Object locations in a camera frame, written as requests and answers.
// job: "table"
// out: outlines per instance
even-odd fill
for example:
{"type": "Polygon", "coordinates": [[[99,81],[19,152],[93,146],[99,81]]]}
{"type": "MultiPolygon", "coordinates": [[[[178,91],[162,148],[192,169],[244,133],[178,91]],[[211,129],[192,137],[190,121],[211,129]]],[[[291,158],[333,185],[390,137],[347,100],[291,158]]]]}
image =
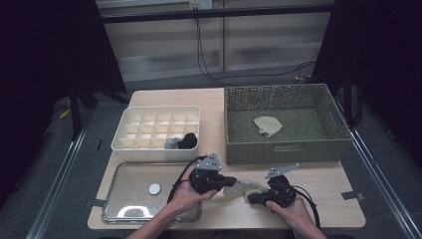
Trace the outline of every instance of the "table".
{"type": "MultiPolygon", "coordinates": [[[[283,164],[227,165],[224,143],[224,89],[139,91],[132,95],[130,107],[198,106],[201,108],[199,154],[216,152],[222,164],[221,173],[238,179],[249,179],[263,185],[271,167],[283,164]]],[[[114,170],[123,161],[111,153],[97,199],[105,199],[114,170]]],[[[358,228],[365,217],[356,199],[344,200],[343,192],[351,191],[341,162],[301,163],[301,168],[286,174],[290,183],[303,187],[317,205],[321,227],[358,228]]],[[[139,225],[105,224],[102,209],[93,207],[88,225],[91,229],[137,229],[139,225]]],[[[174,223],[169,229],[288,229],[286,222],[268,208],[245,203],[244,198],[229,200],[220,191],[204,201],[201,218],[195,223],[174,223]]]]}

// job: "hand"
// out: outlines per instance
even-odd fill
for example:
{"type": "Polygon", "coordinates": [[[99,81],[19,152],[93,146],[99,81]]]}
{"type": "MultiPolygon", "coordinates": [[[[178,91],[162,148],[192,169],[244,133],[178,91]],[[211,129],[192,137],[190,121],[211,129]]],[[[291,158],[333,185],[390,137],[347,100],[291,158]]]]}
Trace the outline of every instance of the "hand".
{"type": "Polygon", "coordinates": [[[182,177],[182,182],[177,187],[173,195],[173,199],[169,202],[169,205],[174,206],[175,209],[179,212],[185,212],[195,206],[196,203],[211,199],[215,194],[218,193],[217,190],[211,190],[204,194],[197,193],[191,186],[189,182],[189,174],[194,167],[190,167],[182,177]]]}
{"type": "Polygon", "coordinates": [[[305,238],[325,238],[311,220],[304,199],[297,195],[295,201],[287,208],[279,206],[274,201],[267,201],[266,205],[277,214],[281,215],[286,223],[305,238]]]}

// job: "electrical outlet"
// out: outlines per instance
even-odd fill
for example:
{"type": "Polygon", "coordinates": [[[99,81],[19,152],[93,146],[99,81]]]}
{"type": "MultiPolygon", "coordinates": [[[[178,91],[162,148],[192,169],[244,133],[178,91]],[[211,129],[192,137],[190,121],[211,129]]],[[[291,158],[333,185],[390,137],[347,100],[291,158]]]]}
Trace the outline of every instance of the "electrical outlet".
{"type": "Polygon", "coordinates": [[[200,0],[189,0],[189,9],[190,10],[201,9],[201,1],[200,0]]]}
{"type": "Polygon", "coordinates": [[[212,0],[201,0],[201,10],[212,9],[212,0]]]}

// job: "white round object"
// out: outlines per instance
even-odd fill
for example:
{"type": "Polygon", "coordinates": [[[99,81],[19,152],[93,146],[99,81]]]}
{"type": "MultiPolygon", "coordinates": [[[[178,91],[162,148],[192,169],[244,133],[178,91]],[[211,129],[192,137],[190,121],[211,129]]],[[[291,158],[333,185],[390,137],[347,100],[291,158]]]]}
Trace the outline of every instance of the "white round object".
{"type": "Polygon", "coordinates": [[[152,195],[158,194],[158,192],[161,190],[161,187],[157,183],[153,183],[149,186],[149,193],[152,195]]]}

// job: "green woven basket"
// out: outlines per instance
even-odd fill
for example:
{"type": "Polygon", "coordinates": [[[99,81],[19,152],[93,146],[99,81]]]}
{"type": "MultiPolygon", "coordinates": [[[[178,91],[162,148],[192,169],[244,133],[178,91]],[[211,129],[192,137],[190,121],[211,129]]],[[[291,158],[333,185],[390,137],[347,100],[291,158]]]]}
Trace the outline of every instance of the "green woven basket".
{"type": "Polygon", "coordinates": [[[227,164],[338,161],[352,146],[324,84],[226,88],[224,97],[227,164]],[[283,127],[266,137],[257,117],[283,127]]]}

